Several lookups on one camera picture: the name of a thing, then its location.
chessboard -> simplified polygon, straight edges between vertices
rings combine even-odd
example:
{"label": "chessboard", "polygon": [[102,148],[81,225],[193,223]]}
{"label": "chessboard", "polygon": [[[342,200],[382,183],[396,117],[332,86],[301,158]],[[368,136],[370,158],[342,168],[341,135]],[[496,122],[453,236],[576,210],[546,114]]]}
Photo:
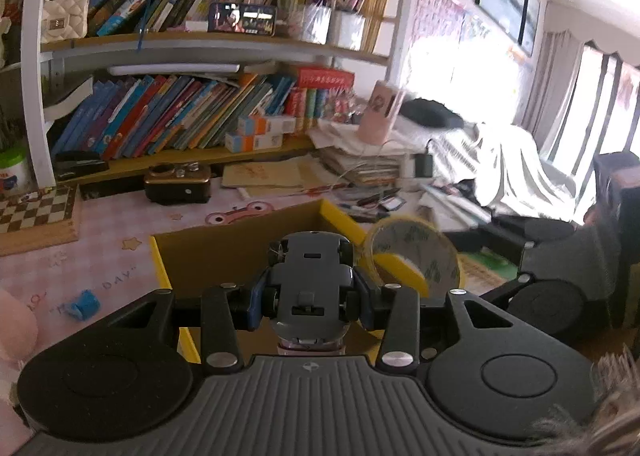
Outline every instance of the chessboard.
{"label": "chessboard", "polygon": [[66,186],[0,196],[0,256],[77,241],[79,201]]}

pink checkered tablecloth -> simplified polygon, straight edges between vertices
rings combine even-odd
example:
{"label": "pink checkered tablecloth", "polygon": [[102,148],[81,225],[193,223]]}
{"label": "pink checkered tablecloth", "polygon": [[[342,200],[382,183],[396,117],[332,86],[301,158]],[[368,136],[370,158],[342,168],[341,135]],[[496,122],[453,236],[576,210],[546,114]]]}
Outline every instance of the pink checkered tablecloth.
{"label": "pink checkered tablecloth", "polygon": [[[311,200],[305,195],[262,198],[277,209]],[[212,212],[228,212],[250,203],[235,189],[212,182],[204,205],[164,207],[143,192],[83,201],[80,239],[25,254],[0,258],[0,288],[30,306],[38,320],[36,353],[110,314],[158,286],[148,237],[205,224]],[[61,310],[82,290],[92,290],[101,308],[90,321],[78,322]],[[0,380],[11,380],[17,368],[0,360]],[[30,436],[18,416],[0,402],[0,456],[15,451]]]}

blue crumpled object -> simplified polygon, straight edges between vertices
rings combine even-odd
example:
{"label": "blue crumpled object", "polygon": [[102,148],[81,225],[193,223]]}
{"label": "blue crumpled object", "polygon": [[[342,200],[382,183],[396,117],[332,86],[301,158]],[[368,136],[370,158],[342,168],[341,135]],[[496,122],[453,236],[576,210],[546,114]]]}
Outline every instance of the blue crumpled object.
{"label": "blue crumpled object", "polygon": [[64,306],[65,313],[79,321],[93,317],[99,309],[100,301],[91,290],[82,290],[75,301],[68,302]]}

pink round object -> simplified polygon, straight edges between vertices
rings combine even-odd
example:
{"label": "pink round object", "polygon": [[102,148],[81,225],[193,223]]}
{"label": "pink round object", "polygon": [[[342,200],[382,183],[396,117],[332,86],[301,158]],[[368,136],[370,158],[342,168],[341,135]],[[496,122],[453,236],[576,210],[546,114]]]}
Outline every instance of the pink round object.
{"label": "pink round object", "polygon": [[38,339],[38,322],[33,312],[0,288],[0,359],[25,360]]}

white jar with green lid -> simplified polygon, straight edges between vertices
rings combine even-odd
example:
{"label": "white jar with green lid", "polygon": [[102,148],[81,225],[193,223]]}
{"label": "white jar with green lid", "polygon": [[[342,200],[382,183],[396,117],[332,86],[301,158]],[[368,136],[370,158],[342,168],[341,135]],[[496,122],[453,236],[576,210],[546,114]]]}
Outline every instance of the white jar with green lid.
{"label": "white jar with green lid", "polygon": [[31,189],[31,173],[23,146],[0,152],[0,195],[13,195]]}

